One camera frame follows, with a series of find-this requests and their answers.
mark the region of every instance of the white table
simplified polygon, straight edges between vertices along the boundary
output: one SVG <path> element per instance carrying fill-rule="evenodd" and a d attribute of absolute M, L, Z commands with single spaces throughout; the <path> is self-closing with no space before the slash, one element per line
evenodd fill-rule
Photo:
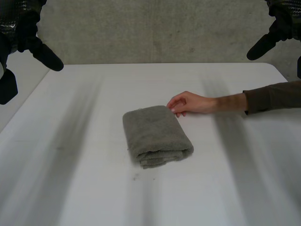
<path fill-rule="evenodd" d="M 285 79 L 268 64 L 70 65 L 0 134 L 0 226 L 301 225 L 299 110 L 180 118 L 194 154 L 134 167 L 124 113 Z"/>

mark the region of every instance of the towel fold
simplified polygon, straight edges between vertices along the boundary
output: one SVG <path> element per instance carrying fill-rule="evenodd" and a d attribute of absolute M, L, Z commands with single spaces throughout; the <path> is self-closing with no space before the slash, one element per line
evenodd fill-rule
<path fill-rule="evenodd" d="M 179 161 L 193 153 L 193 146 L 174 114 L 165 106 L 128 112 L 123 116 L 132 158 L 144 168 Z"/>

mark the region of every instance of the sleeve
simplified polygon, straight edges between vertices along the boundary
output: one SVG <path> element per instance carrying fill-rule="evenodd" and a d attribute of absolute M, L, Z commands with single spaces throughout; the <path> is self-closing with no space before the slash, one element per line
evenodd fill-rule
<path fill-rule="evenodd" d="M 248 102 L 246 114 L 301 108 L 301 81 L 283 82 L 243 92 Z"/>

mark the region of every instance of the human hand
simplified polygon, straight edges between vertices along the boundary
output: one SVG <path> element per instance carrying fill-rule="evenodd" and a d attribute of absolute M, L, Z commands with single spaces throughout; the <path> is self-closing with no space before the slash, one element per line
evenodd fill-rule
<path fill-rule="evenodd" d="M 188 91 L 185 91 L 173 97 L 167 104 L 167 107 L 179 118 L 186 112 L 213 113 L 215 111 L 215 98 L 202 97 Z"/>

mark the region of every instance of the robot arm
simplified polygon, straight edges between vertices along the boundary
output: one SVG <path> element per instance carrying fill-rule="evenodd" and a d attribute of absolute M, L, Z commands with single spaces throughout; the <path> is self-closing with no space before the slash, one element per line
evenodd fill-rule
<path fill-rule="evenodd" d="M 301 0 L 266 0 L 269 15 L 276 20 L 247 53 L 249 60 L 256 60 L 276 46 L 280 40 L 301 40 Z M 298 77 L 301 79 L 301 57 L 298 60 Z"/>
<path fill-rule="evenodd" d="M 0 1 L 0 105 L 18 94 L 16 78 L 6 68 L 9 54 L 29 50 L 46 67 L 60 71 L 62 61 L 36 37 L 42 6 L 47 0 Z"/>

